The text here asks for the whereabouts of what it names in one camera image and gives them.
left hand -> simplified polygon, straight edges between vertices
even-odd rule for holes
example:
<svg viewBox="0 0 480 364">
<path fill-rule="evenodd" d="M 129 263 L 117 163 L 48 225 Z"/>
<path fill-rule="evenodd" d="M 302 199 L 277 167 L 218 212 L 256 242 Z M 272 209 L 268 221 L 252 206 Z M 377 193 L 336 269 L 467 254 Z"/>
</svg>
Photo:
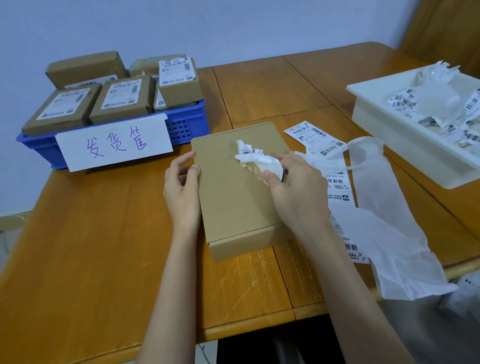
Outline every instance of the left hand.
<svg viewBox="0 0 480 364">
<path fill-rule="evenodd" d="M 195 155 L 194 151 L 174 159 L 165 171 L 163 196 L 172 216 L 173 234 L 195 238 L 200 225 L 200 197 L 198 177 L 200 167 L 183 164 Z"/>
</svg>

right arm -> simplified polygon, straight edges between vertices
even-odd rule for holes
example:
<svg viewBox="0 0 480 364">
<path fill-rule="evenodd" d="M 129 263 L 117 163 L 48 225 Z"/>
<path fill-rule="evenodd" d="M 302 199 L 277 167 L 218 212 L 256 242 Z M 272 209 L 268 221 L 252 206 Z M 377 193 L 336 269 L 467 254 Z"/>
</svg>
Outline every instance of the right arm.
<svg viewBox="0 0 480 364">
<path fill-rule="evenodd" d="M 335 333 L 348 364 L 415 363 L 387 321 L 333 229 L 328 183 L 322 173 L 293 154 L 276 156 L 288 170 L 282 183 L 269 171 L 279 216 L 307 251 L 322 286 Z"/>
</svg>

person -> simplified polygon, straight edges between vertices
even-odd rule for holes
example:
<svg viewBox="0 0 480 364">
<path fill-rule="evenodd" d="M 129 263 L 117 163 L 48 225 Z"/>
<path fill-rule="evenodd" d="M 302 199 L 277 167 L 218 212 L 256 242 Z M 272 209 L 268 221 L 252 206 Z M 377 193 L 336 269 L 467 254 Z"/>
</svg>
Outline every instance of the person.
<svg viewBox="0 0 480 364">
<path fill-rule="evenodd" d="M 178 157 L 165 172 L 163 194 L 173 222 L 172 243 L 137 364 L 195 361 L 200 168 L 184 166 L 194 155 L 192 151 Z M 275 157 L 288 170 L 287 182 L 269 171 L 262 177 L 278 215 L 315 266 L 345 362 L 414 363 L 332 227 L 322 173 L 294 154 Z"/>
</svg>

wooden tabletop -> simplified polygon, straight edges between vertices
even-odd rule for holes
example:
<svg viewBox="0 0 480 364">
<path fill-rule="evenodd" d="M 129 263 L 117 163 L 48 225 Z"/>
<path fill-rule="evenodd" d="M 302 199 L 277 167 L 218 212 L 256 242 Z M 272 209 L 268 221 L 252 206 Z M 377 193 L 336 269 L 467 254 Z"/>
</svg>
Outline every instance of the wooden tabletop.
<svg viewBox="0 0 480 364">
<path fill-rule="evenodd" d="M 349 120 L 355 98 L 345 86 L 419 66 L 363 43 L 198 74 L 212 133 L 272 121 L 292 150 L 304 151 L 284 129 L 307 120 L 344 141 L 362 136 Z M 167 156 L 52 172 L 0 276 L 0 363 L 135 359 L 170 245 L 164 171 L 189 150 L 188 144 Z M 447 275 L 478 268 L 476 182 L 444 190 L 386 153 Z M 295 241 L 215 263 L 200 231 L 197 259 L 199 342 L 326 312 L 313 267 Z M 370 266 L 357 269 L 373 288 Z"/>
</svg>

chinese character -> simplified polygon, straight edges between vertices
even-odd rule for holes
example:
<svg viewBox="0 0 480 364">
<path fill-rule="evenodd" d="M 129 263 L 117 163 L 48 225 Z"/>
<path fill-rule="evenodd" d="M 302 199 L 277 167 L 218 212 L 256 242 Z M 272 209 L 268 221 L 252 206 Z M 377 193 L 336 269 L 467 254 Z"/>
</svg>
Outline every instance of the chinese character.
<svg viewBox="0 0 480 364">
<path fill-rule="evenodd" d="M 103 154 L 99 154 L 98 147 L 96 146 L 96 142 L 94 142 L 94 139 L 96 140 L 96 138 L 87 139 L 87 149 L 90 149 L 90 154 L 94 155 L 94 159 L 96 157 L 104 157 Z"/>
<path fill-rule="evenodd" d="M 121 149 L 121 140 L 119 140 L 119 136 L 115 133 L 110 133 L 110 135 L 107 137 L 107 140 L 110 139 L 110 145 L 112 146 L 115 151 L 117 150 L 126 150 L 126 149 Z"/>
<path fill-rule="evenodd" d="M 142 135 L 140 134 L 140 129 L 138 129 L 138 126 L 135 126 L 135 129 L 133 128 L 133 126 L 130 127 L 130 138 L 132 137 L 134 137 L 133 140 L 137 144 L 138 150 L 142 150 L 147 146 L 147 143 L 144 143 L 141 140 Z"/>
</svg>

